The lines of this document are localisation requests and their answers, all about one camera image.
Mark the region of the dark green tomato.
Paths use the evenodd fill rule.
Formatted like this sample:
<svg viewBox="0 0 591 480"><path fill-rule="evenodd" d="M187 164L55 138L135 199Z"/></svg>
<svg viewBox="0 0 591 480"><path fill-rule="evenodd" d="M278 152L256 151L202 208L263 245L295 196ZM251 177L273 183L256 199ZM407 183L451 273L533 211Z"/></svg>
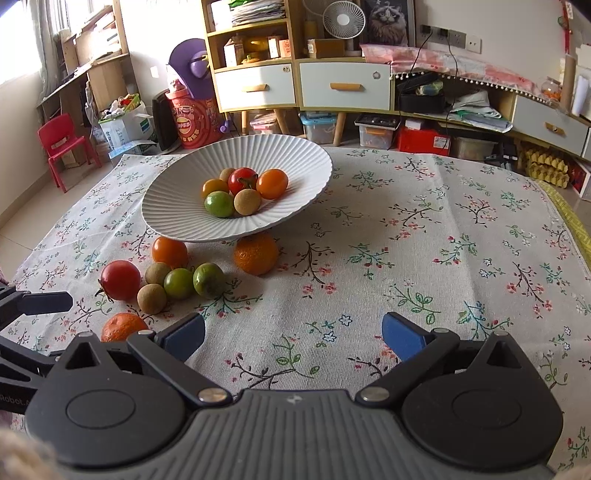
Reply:
<svg viewBox="0 0 591 480"><path fill-rule="evenodd" d="M215 299L225 288L225 274L218 265L208 262L201 264L193 272L193 288L206 299Z"/></svg>

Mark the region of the large orange front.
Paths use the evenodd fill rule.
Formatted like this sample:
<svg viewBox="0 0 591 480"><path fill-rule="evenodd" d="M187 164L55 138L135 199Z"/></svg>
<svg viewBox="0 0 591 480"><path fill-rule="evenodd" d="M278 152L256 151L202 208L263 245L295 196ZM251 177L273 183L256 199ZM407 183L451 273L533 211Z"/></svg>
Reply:
<svg viewBox="0 0 591 480"><path fill-rule="evenodd" d="M147 329L147 324L138 315L132 313L118 313L107 320L103 325L101 341L125 341L133 333Z"/></svg>

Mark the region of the small yellow tomato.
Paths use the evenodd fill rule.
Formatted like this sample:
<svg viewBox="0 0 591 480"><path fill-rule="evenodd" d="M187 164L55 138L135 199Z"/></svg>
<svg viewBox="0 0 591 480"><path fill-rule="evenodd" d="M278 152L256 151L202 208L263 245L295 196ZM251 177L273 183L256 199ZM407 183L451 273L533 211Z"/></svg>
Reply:
<svg viewBox="0 0 591 480"><path fill-rule="evenodd" d="M201 187L201 198L205 199L207 196L213 192L222 191L222 192L229 192L228 184L225 181L222 181L219 178L213 178L206 180L204 185Z"/></svg>

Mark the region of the red plastic chair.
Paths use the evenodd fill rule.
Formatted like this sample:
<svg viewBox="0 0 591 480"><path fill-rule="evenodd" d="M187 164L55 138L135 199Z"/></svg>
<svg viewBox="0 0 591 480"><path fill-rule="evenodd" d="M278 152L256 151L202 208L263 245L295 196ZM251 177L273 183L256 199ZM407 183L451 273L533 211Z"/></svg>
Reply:
<svg viewBox="0 0 591 480"><path fill-rule="evenodd" d="M47 161L52 178L63 193L67 188L60 177L56 163L76 147L82 147L88 164L94 163L98 168L102 163L87 137L76 134L75 126L68 113L57 115L37 131L40 143L47 154Z"/></svg>

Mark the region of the purple toy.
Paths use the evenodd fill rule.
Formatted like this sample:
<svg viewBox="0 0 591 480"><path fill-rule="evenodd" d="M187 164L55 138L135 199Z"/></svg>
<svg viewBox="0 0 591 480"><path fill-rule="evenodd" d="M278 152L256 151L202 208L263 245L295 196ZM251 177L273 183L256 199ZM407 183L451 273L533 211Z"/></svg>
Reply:
<svg viewBox="0 0 591 480"><path fill-rule="evenodd" d="M214 97L214 87L204 39L187 39L175 46L168 65L176 72L190 96L197 100Z"/></svg>

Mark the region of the white ribbed plate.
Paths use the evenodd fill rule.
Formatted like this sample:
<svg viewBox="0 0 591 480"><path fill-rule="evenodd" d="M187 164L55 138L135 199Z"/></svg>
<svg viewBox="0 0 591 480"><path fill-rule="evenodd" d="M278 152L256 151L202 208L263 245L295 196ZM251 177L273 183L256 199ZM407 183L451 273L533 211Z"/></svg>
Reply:
<svg viewBox="0 0 591 480"><path fill-rule="evenodd" d="M147 226L173 240L232 240L293 217L331 177L331 157L311 141L235 137L169 165L147 188L141 213Z"/></svg>

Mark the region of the red printed bucket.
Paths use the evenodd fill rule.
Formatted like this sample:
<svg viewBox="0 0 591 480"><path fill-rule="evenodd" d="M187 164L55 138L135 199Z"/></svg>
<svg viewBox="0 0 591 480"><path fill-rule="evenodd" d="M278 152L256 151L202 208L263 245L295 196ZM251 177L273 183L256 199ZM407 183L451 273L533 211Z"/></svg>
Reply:
<svg viewBox="0 0 591 480"><path fill-rule="evenodd" d="M215 98L194 98L178 79L165 94L181 144L185 149L197 149L221 139L221 115Z"/></svg>

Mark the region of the wooden desk left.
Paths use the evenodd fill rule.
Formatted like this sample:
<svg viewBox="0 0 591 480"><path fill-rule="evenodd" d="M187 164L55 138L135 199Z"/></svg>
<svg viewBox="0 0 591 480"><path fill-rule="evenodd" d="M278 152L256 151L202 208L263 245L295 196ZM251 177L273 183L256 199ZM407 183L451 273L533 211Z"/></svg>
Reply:
<svg viewBox="0 0 591 480"><path fill-rule="evenodd" d="M50 1L57 81L37 106L42 122L68 113L86 124L90 95L100 112L111 102L138 91L119 1Z"/></svg>

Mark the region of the red box under cabinet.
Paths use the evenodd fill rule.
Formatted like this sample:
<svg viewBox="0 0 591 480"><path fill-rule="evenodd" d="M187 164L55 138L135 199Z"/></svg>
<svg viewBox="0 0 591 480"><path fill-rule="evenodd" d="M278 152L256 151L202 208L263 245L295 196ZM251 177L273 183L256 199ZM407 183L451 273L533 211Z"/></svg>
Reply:
<svg viewBox="0 0 591 480"><path fill-rule="evenodd" d="M450 137L437 130L413 130L402 127L397 137L397 149L406 153L437 154L448 156Z"/></svg>

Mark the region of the white storage box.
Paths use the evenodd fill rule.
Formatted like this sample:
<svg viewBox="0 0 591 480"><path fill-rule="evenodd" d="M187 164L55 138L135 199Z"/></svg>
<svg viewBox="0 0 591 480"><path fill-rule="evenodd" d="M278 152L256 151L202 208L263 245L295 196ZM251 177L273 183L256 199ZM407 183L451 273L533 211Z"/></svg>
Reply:
<svg viewBox="0 0 591 480"><path fill-rule="evenodd" d="M123 115L101 120L99 126L111 150L132 141L148 140L154 134L152 116L147 113L143 102Z"/></svg>

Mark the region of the red tomato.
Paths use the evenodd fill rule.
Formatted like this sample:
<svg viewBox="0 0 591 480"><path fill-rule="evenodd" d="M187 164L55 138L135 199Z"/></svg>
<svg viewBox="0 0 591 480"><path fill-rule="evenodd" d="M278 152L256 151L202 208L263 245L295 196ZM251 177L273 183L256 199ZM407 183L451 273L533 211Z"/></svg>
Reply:
<svg viewBox="0 0 591 480"><path fill-rule="evenodd" d="M228 189L232 196L235 196L242 189L256 189L257 175L255 170L247 167L235 169L228 179Z"/></svg>
<svg viewBox="0 0 591 480"><path fill-rule="evenodd" d="M103 268L98 283L98 292L104 293L111 301L129 301L140 289L141 275L131 262L115 260Z"/></svg>

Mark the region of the framed cat picture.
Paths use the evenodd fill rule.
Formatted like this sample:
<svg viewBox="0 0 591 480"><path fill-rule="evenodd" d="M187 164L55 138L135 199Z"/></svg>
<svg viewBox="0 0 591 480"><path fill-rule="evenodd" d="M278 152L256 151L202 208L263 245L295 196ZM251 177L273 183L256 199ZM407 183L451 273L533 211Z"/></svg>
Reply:
<svg viewBox="0 0 591 480"><path fill-rule="evenodd" d="M363 0L360 6L366 16L363 42L403 47L416 45L413 0Z"/></svg>

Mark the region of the light green tomato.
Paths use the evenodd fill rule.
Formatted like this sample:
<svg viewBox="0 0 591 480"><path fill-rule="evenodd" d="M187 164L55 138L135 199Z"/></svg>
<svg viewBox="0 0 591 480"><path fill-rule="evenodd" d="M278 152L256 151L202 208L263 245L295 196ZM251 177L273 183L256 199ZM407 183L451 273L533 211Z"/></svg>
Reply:
<svg viewBox="0 0 591 480"><path fill-rule="evenodd" d="M173 300L185 300L194 293L192 273L185 268L171 270L164 278L163 288Z"/></svg>

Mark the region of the white wooden cabinet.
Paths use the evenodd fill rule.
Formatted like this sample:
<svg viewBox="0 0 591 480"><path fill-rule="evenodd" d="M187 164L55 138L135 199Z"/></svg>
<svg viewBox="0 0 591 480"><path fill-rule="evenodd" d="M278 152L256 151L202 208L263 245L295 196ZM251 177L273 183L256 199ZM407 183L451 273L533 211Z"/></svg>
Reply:
<svg viewBox="0 0 591 480"><path fill-rule="evenodd" d="M224 27L214 24L212 5L211 1L200 3L216 101L222 113L242 115L243 130L249 127L249 111L273 111L283 134L290 131L286 121L290 108L329 112L337 115L334 144L339 145L349 113L393 111L394 80L389 65L368 63L363 57L308 57L303 2L281 1L280 18ZM225 58L224 46L236 37L245 42L263 37L286 39L290 53L232 65Z"/></svg>

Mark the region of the brown longan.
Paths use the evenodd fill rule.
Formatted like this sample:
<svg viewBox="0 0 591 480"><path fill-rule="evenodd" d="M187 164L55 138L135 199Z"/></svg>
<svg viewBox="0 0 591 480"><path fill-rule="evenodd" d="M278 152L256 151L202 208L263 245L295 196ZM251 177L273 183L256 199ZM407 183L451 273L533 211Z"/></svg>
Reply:
<svg viewBox="0 0 591 480"><path fill-rule="evenodd" d="M240 216L256 214L262 202L262 197L256 189L242 189L233 198L233 206Z"/></svg>
<svg viewBox="0 0 591 480"><path fill-rule="evenodd" d="M235 168L225 168L219 174L219 179L223 182L228 182L228 179L231 177L231 174L235 172Z"/></svg>
<svg viewBox="0 0 591 480"><path fill-rule="evenodd" d="M171 268L164 262L154 262L145 271L144 278L147 284L158 284L162 286Z"/></svg>
<svg viewBox="0 0 591 480"><path fill-rule="evenodd" d="M137 292L139 309L148 315L159 314L167 304L167 295L159 284L146 284Z"/></svg>

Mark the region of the orange tomato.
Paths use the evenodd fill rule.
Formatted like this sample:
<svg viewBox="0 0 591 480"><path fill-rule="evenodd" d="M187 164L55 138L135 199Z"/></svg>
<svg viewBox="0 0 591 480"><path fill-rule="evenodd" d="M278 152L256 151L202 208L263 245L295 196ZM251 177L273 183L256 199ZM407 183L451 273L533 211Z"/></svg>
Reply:
<svg viewBox="0 0 591 480"><path fill-rule="evenodd" d="M279 199L286 192L287 186L287 174L280 169L266 170L256 181L256 191L266 200Z"/></svg>
<svg viewBox="0 0 591 480"><path fill-rule="evenodd" d="M163 236L157 237L152 243L151 257L154 262L164 263L171 269L184 268L188 265L186 245L181 241Z"/></svg>

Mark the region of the low side cabinet right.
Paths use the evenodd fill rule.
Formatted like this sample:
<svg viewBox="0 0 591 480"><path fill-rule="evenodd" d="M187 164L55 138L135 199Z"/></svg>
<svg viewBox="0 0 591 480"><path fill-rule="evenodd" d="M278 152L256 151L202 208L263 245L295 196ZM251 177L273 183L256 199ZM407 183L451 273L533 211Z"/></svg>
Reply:
<svg viewBox="0 0 591 480"><path fill-rule="evenodd" d="M462 95L486 91L490 106L512 128L506 134L566 152L578 159L590 159L590 122L567 114L549 100L512 86L440 73L446 104Z"/></svg>

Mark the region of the floral tablecloth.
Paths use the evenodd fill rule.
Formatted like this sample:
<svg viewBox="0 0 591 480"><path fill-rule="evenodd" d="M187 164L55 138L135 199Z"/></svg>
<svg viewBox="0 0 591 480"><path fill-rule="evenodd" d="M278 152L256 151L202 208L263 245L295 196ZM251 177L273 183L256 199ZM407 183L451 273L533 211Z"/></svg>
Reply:
<svg viewBox="0 0 591 480"><path fill-rule="evenodd" d="M394 311L468 340L509 332L561 406L555 469L590 461L590 271L543 187L493 166L337 148L332 178L307 209L273 228L279 261L242 272L231 241L192 244L217 264L221 294L174 302L160 330L197 312L192 368L246 388L356 391L400 362L381 335Z"/></svg>

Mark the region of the white desk fan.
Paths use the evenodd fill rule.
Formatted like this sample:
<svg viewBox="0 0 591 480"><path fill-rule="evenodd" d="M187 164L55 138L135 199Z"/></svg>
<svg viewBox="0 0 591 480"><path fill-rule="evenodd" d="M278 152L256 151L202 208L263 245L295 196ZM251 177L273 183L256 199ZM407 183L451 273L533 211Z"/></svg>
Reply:
<svg viewBox="0 0 591 480"><path fill-rule="evenodd" d="M352 1L335 1L322 12L322 25L332 37L344 40L346 56L362 56L359 37L366 28L363 9Z"/></svg>

